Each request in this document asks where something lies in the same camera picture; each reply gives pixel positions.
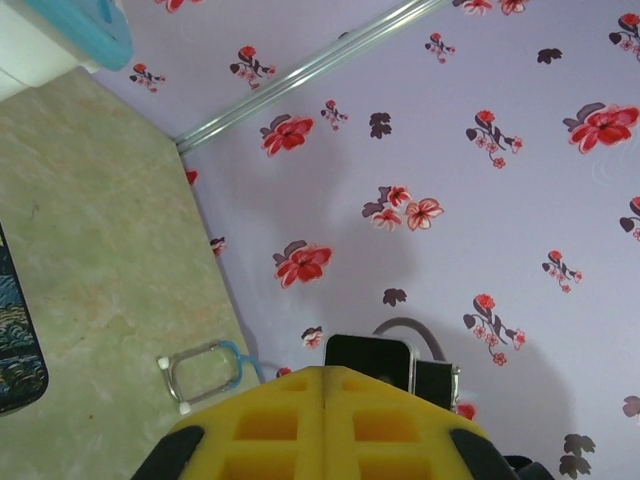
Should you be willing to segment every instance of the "metal trim strip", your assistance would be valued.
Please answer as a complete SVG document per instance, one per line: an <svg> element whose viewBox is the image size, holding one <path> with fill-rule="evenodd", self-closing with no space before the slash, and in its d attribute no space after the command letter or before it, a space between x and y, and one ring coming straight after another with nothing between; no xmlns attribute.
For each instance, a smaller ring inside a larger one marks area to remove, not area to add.
<svg viewBox="0 0 640 480"><path fill-rule="evenodd" d="M349 32L274 82L255 91L204 124L176 137L174 142L178 153L191 153L227 128L263 110L308 81L333 70L445 3L447 0L407 0L357 30Z"/></svg>

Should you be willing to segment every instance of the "yellow foam block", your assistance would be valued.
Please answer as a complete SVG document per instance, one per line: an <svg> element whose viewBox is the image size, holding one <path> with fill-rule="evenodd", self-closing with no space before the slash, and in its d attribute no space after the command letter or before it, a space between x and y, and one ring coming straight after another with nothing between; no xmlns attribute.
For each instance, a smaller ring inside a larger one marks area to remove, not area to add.
<svg viewBox="0 0 640 480"><path fill-rule="evenodd" d="M181 480L473 480L449 437L478 425L344 367L310 367L178 423L205 434Z"/></svg>

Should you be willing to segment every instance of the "black phone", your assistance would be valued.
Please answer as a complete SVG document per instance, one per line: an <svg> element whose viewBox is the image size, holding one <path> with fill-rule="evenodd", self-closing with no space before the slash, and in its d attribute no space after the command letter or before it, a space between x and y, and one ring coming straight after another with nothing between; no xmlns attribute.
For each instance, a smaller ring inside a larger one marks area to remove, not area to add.
<svg viewBox="0 0 640 480"><path fill-rule="evenodd" d="M416 352L405 341L336 334L325 342L325 366L342 366L414 393Z"/></svg>

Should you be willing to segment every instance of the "gray cable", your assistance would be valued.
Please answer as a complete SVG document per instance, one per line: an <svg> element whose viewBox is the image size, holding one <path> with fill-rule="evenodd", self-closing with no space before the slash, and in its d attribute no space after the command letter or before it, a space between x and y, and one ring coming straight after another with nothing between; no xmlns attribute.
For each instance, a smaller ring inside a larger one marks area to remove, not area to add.
<svg viewBox="0 0 640 480"><path fill-rule="evenodd" d="M436 337L433 335L433 333L431 333L431 330L429 330L422 323L420 323L417 320L414 320L413 318L409 318L409 317L392 318L382 323L382 325L376 328L373 331L373 334L382 335L393 327L407 327L412 330L415 330L420 334L422 338L424 338L424 341L427 342L427 346L429 347L429 350L431 350L431 355L433 356L434 360L438 362L447 361L447 359L444 356L444 352L442 351L442 347L440 347L438 340L436 340Z"/></svg>

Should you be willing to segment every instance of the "lavender wall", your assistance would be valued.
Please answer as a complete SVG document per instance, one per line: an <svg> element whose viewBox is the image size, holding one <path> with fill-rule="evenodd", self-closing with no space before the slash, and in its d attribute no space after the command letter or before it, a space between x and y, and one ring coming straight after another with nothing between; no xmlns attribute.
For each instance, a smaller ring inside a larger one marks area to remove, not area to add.
<svg viewBox="0 0 640 480"><path fill-rule="evenodd" d="M189 154L194 194L269 378L320 364L330 334L414 317L504 453L635 478L640 4L486 3L439 10Z"/></svg>
<svg viewBox="0 0 640 480"><path fill-rule="evenodd" d="M258 60L278 75L398 2L130 1L125 11L135 55L120 72L104 70L94 78L176 137L269 81L271 73L261 69L242 78L245 68L231 73L243 47L256 50L252 65Z"/></svg>

